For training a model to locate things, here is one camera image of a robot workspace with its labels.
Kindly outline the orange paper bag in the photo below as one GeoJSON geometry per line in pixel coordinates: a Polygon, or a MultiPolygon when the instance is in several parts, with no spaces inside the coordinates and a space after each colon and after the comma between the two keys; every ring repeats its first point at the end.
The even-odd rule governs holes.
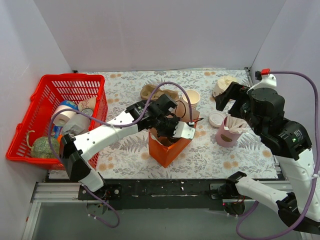
{"type": "MultiPolygon", "coordinates": [[[[181,98],[177,101],[177,109],[173,110],[173,113],[182,117],[183,122],[190,120],[189,106],[181,98]]],[[[148,132],[149,154],[164,168],[167,168],[191,142],[191,139],[185,138],[174,138],[170,141],[167,137],[158,137],[155,128],[148,132]]]]}

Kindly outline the stack of paper cups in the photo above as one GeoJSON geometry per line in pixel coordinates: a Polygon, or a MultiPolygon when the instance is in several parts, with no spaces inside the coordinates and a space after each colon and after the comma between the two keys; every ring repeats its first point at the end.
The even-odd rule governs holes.
{"type": "MultiPolygon", "coordinates": [[[[201,99],[200,94],[196,90],[193,90],[193,89],[186,90],[186,94],[189,97],[191,107],[193,109],[196,109],[198,106],[198,103],[200,102],[200,99],[201,99]]],[[[185,105],[185,107],[189,108],[188,99],[184,93],[182,94],[181,99],[182,99],[182,102],[185,105]]]]}

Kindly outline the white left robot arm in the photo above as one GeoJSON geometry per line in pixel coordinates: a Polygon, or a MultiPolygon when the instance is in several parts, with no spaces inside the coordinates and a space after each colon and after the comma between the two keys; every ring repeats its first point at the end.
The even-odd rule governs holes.
{"type": "Polygon", "coordinates": [[[95,200],[106,196],[103,177],[89,160],[104,148],[143,130],[154,128],[160,137],[193,139],[195,123],[184,122],[172,113],[177,103],[167,94],[148,102],[136,102],[109,122],[80,135],[66,134],[60,142],[59,159],[71,181],[84,185],[95,200]]]}

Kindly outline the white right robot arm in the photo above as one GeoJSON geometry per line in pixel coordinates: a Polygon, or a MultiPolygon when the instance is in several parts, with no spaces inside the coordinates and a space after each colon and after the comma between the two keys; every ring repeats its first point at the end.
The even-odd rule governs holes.
{"type": "Polygon", "coordinates": [[[233,100],[232,117],[244,120],[276,157],[291,191],[277,190],[238,171],[211,191],[221,198],[245,196],[277,213],[288,231],[320,232],[320,142],[311,142],[306,128],[285,117],[285,99],[276,91],[276,72],[255,73],[257,84],[230,86],[215,98],[222,111],[233,100]]]}

